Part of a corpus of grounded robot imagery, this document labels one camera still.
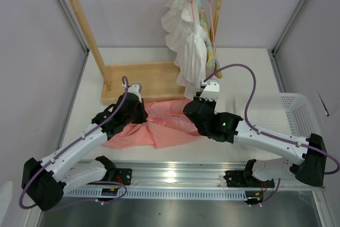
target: laundry basket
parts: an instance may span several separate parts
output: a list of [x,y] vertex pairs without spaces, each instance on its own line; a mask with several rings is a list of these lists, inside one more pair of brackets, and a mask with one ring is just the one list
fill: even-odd
[[[236,96],[236,114],[244,117],[244,108],[249,94]],[[315,113],[301,94],[269,93],[256,94],[248,109],[249,120],[263,128],[283,134],[309,137],[311,133],[321,135]]]

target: gray floor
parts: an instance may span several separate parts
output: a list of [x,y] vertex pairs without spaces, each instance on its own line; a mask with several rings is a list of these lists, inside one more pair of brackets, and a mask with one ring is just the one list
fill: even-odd
[[[64,198],[59,206],[76,201]],[[262,208],[241,201],[122,199],[84,202],[42,214],[38,226],[321,226],[311,192],[278,192]]]

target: wooden rod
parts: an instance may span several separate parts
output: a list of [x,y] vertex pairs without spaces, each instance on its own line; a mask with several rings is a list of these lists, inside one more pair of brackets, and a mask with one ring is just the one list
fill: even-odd
[[86,38],[87,43],[89,44],[89,47],[93,53],[93,56],[97,62],[97,65],[99,67],[100,73],[104,78],[105,83],[108,85],[109,89],[111,89],[111,75],[107,68],[105,67],[105,63],[103,61],[103,58],[101,57],[101,54],[98,49],[97,42],[92,34],[89,22],[86,19],[86,15],[84,13],[84,10],[80,4],[79,0],[69,0],[72,6],[72,9],[74,11],[74,14],[79,22],[80,28],[83,31],[83,34]]
[[215,0],[214,3],[214,10],[212,12],[212,20],[213,23],[210,27],[210,38],[213,39],[213,30],[211,28],[214,28],[214,34],[216,37],[216,31],[217,31],[217,25],[218,25],[218,18],[219,18],[219,13],[221,10],[221,6],[222,6],[222,0]]

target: wooden frame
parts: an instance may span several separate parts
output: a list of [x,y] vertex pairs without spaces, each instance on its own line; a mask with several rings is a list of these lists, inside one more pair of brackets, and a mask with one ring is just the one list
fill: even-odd
[[[131,83],[140,82],[143,74],[148,74],[149,81],[144,81],[144,88],[148,85],[152,86],[152,89],[147,90],[146,93],[142,92],[142,96],[145,102],[152,101],[164,101],[171,99],[183,98],[184,87],[178,86],[176,84],[176,77],[179,73],[179,68],[176,67],[172,62],[154,62],[154,63],[140,63],[140,64],[128,64],[128,65],[109,65],[106,66],[103,58],[98,49],[97,42],[91,31],[89,22],[87,21],[84,10],[80,4],[79,0],[69,0],[74,11],[74,14],[78,20],[81,30],[85,36],[86,41],[92,51],[92,54],[96,60],[99,67],[100,73],[104,78],[104,86],[101,102],[104,105],[115,103],[119,95],[121,95],[121,90],[116,90],[113,88],[113,79],[116,81],[117,75],[123,73],[126,75]],[[220,7],[222,0],[215,0],[214,5],[214,28],[215,34],[217,31],[218,18],[220,13]]]

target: wooden base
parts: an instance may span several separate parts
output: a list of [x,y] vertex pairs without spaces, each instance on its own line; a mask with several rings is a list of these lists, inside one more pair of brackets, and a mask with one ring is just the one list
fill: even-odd
[[107,65],[112,89],[104,83],[101,103],[105,106],[116,103],[124,93],[122,76],[126,76],[129,84],[142,85],[142,98],[145,103],[183,99],[185,87],[176,83],[180,69],[173,62],[149,62],[138,64]]

